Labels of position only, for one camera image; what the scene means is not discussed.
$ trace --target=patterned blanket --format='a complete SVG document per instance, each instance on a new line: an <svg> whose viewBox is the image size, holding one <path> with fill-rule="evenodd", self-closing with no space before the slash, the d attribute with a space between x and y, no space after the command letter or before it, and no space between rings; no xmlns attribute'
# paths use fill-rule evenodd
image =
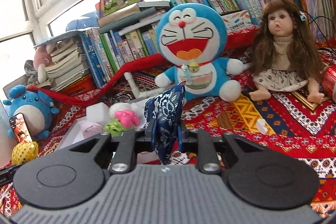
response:
<svg viewBox="0 0 336 224"><path fill-rule="evenodd" d="M247 54L248 51L231 51L224 56L246 61ZM322 53L322 58L326 63L332 61L327 52ZM154 78L162 70L163 68L151 68L134 73L135 81L141 89L153 89ZM306 100L304 89L294 93L273 93L268 101L252 102L248 95L254 89L251 76L244 72L234 78L243 89L239 99L227 103L216 97L206 97L189 102L182 115L187 128L202 128L214 136L221 136L228 131L235 132L311 165L320 177L320 189L311 206L322 217L332 214L336 207L336 104L329 98L321 105L310 104ZM80 97L88 100L97 92L93 90ZM132 99L130 87L125 80L120 80L110 95L103 97L101 101L111 105ZM62 112L53 124L52 137L40 142L39 156L53 152L75 119L85 115L84 108L65 104L61 107ZM265 119L266 135L257 130L258 119ZM169 164L195 163L195 154L180 153L175 149ZM0 195L5 189L6 186L0 190ZM15 191L9 191L0 212L9 216L19 208Z"/></svg>

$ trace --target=doraemon's head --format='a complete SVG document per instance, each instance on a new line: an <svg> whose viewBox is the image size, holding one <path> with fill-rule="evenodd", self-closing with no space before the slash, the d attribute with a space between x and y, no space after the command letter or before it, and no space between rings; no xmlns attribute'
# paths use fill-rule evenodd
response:
<svg viewBox="0 0 336 224"><path fill-rule="evenodd" d="M181 66L217 58L227 40L225 24L212 8L199 3L175 6L156 28L157 48L171 63Z"/></svg>
<svg viewBox="0 0 336 224"><path fill-rule="evenodd" d="M59 113L52 99L42 91L27 91L24 85L17 85L9 92L12 101L4 100L3 104L10 106L9 115L12 117L22 113L31 136L46 130L51 124L51 114Z"/></svg>

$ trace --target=phone screen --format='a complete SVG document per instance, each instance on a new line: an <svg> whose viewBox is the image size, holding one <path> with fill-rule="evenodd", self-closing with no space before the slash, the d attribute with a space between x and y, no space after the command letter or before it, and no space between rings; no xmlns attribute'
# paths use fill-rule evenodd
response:
<svg viewBox="0 0 336 224"><path fill-rule="evenodd" d="M27 128L27 125L26 125L26 122L25 122L25 119L22 113L18 113L17 115L11 117L9 119L9 125L13 130L14 137L17 139L19 143L28 143L28 142L33 141L29 134L29 131L28 131L28 128Z"/></svg>

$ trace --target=white belly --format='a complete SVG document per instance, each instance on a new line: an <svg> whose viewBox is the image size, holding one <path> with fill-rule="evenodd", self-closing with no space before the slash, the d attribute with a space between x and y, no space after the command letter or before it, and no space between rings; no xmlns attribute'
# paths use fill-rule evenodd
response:
<svg viewBox="0 0 336 224"><path fill-rule="evenodd" d="M38 108L32 105L24 105L24 106L19 107L15 111L14 115L18 113L23 114L29 134L31 136L35 136L44 130L44 126L45 126L44 117Z"/></svg>
<svg viewBox="0 0 336 224"><path fill-rule="evenodd" d="M186 81L185 90L192 94L203 94L211 91L216 85L217 72L215 67L211 64L205 64L199 67L199 71L187 74L182 70L178 69L177 78L179 82Z"/></svg>

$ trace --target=red cylindrical can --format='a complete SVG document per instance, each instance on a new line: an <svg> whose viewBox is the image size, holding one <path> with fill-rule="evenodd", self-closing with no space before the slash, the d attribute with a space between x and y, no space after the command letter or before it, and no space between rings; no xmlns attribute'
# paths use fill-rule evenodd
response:
<svg viewBox="0 0 336 224"><path fill-rule="evenodd" d="M322 87L336 102L336 65L329 65L323 70Z"/></svg>

